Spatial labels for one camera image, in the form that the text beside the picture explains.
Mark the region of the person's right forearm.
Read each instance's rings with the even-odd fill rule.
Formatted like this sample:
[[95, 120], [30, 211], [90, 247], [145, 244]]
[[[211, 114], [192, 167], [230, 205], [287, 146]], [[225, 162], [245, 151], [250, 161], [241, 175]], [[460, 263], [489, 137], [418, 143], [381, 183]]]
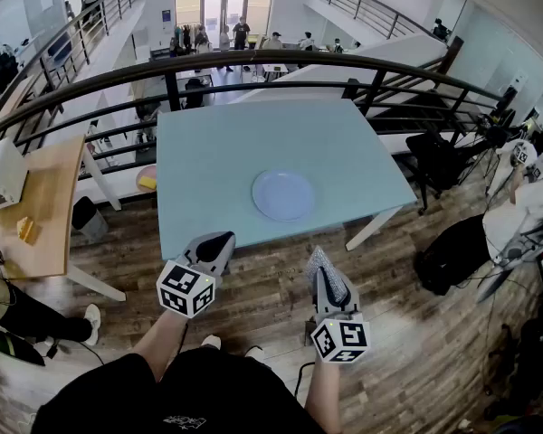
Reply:
[[326, 434], [342, 433], [339, 389], [339, 366], [334, 363], [324, 363], [318, 357], [310, 380], [305, 410]]

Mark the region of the tripod with equipment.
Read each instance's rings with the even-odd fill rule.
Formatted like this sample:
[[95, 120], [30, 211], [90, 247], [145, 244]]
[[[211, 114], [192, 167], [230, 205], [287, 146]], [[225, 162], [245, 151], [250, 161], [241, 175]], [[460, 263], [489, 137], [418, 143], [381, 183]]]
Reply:
[[532, 145], [528, 141], [528, 127], [512, 126], [514, 116], [512, 109], [506, 110], [498, 122], [480, 115], [473, 142], [457, 149], [465, 163], [465, 175], [476, 165], [486, 166], [483, 179], [487, 198], [507, 185], [517, 166], [526, 165], [531, 157], [537, 156], [529, 151]]

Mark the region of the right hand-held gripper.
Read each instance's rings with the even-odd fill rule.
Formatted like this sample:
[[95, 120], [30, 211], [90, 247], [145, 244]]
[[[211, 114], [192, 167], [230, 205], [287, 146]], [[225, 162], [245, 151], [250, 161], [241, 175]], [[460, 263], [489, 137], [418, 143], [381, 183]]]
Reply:
[[316, 315], [307, 331], [311, 344], [324, 363], [354, 363], [370, 349], [370, 326], [360, 311], [357, 288], [343, 278], [348, 295], [336, 301], [323, 267], [314, 275]]

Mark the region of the group of distant people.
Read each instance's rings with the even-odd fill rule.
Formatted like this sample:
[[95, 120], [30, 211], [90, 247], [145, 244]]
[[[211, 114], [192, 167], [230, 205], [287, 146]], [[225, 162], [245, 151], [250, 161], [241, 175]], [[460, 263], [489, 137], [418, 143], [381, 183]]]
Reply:
[[155, 67], [151, 68], [151, 63], [148, 64], [150, 71], [154, 71], [160, 75], [163, 72], [175, 72], [176, 69], [184, 70], [185, 68], [201, 70], [209, 65], [227, 65], [227, 64], [247, 64], [253, 61], [255, 64], [280, 64], [286, 61], [288, 64], [302, 66], [319, 65], [319, 66], [344, 66], [345, 57], [343, 55], [331, 56], [326, 52], [314, 52], [313, 50], [306, 51], [299, 48], [298, 50], [278, 50], [278, 49], [257, 49], [247, 50], [246, 44], [249, 32], [251, 31], [248, 24], [241, 18], [240, 23], [235, 26], [234, 33], [240, 36], [240, 41], [236, 49], [227, 49], [226, 51], [212, 52], [211, 41], [207, 36], [206, 29], [201, 25], [189, 26], [184, 25], [181, 30], [183, 43], [183, 53], [181, 56], [176, 54], [179, 45], [174, 40], [172, 45], [173, 57], [164, 60], [157, 60]]

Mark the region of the white table leg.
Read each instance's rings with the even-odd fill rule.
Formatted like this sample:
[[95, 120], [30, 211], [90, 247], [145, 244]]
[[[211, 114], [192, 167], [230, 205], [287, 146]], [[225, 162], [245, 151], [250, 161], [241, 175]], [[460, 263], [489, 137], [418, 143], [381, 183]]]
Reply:
[[354, 238], [352, 238], [346, 244], [346, 250], [352, 251], [360, 246], [370, 236], [372, 236], [379, 229], [381, 229], [392, 217], [394, 217], [400, 211], [400, 209], [401, 207], [396, 207], [377, 214], [368, 225], [366, 225]]

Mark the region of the white box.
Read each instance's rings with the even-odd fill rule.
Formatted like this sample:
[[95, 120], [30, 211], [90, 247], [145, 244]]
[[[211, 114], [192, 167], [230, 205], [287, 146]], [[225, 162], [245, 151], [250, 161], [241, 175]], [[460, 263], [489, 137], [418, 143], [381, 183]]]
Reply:
[[20, 202], [29, 167], [11, 138], [0, 141], [0, 209]]

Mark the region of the large pale blue plate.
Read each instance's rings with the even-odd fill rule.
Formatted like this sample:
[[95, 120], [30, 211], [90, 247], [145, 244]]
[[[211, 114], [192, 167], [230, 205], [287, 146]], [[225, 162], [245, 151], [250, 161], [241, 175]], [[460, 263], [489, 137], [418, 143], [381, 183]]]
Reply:
[[255, 178], [252, 200], [269, 219], [295, 222], [311, 214], [315, 206], [315, 193], [304, 176], [289, 171], [269, 170]]

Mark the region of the black office chair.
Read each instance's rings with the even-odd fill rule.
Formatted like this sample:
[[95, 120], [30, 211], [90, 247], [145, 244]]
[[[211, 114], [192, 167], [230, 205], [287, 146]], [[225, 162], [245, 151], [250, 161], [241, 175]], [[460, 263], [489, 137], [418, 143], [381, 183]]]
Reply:
[[418, 213], [423, 215], [428, 208], [426, 189], [431, 188], [439, 199], [444, 191], [457, 184], [466, 159], [447, 140], [430, 132], [410, 136], [405, 143], [415, 160], [415, 165], [407, 161], [405, 164], [420, 187], [423, 207]]

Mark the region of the person's black clothing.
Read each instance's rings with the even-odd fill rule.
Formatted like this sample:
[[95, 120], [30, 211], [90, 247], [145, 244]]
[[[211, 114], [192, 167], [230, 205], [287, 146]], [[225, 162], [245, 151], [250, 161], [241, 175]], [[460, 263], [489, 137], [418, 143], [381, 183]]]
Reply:
[[38, 410], [31, 434], [324, 432], [266, 365], [199, 347], [160, 381], [138, 354], [83, 374]]

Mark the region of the pink round stool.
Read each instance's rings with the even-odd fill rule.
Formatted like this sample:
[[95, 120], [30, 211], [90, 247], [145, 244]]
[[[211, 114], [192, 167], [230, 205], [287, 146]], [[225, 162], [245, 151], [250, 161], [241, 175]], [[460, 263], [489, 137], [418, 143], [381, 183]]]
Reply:
[[157, 167], [155, 165], [148, 165], [148, 166], [145, 166], [142, 170], [140, 170], [138, 172], [138, 175], [136, 177], [136, 185], [137, 185], [137, 188], [142, 192], [142, 193], [154, 193], [154, 192], [150, 192], [149, 190], [145, 190], [144, 188], [141, 188], [138, 186], [138, 180], [139, 178], [142, 176], [142, 175], [147, 175], [147, 176], [150, 176], [150, 177], [153, 177], [157, 180]]

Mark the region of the wooden side table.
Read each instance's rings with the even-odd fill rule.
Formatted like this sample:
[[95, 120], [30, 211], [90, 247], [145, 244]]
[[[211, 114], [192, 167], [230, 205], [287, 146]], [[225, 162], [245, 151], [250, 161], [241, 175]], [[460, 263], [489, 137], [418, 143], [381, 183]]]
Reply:
[[[65, 277], [123, 302], [124, 292], [94, 278], [69, 259], [73, 197], [81, 163], [86, 161], [96, 175], [100, 174], [84, 140], [77, 136], [25, 157], [29, 172], [21, 200], [0, 209], [0, 251], [5, 257], [1, 272], [9, 280]], [[42, 227], [34, 245], [17, 236], [16, 223], [26, 216]]]

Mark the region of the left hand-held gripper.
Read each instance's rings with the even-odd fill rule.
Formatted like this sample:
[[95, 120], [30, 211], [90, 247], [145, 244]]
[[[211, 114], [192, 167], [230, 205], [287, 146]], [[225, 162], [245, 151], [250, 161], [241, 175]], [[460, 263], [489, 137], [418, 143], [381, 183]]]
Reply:
[[159, 305], [187, 318], [205, 311], [215, 300], [232, 256], [232, 231], [208, 233], [193, 239], [176, 259], [169, 260], [157, 279]]

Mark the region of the person's left forearm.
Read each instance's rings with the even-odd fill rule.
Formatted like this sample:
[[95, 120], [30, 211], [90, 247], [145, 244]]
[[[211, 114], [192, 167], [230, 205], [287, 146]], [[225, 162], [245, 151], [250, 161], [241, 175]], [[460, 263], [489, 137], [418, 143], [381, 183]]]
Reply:
[[187, 317], [166, 310], [134, 346], [133, 353], [147, 362], [156, 382], [161, 380], [180, 347], [187, 322]]

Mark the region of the grey bin with black bag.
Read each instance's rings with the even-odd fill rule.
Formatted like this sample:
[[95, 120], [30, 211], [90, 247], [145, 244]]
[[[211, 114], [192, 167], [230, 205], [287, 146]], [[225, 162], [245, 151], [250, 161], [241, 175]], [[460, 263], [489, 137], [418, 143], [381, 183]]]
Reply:
[[100, 241], [109, 228], [96, 205], [87, 196], [83, 196], [73, 205], [71, 225], [90, 242]]

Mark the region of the glass entrance doors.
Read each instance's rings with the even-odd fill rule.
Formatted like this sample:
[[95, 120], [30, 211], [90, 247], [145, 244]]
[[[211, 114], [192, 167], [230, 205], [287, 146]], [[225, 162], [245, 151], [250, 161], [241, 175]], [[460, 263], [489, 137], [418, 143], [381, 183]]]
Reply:
[[176, 31], [187, 26], [194, 37], [203, 26], [212, 46], [219, 49], [223, 29], [233, 29], [244, 18], [251, 28], [246, 42], [250, 46], [267, 33], [271, 7], [272, 0], [175, 0]]

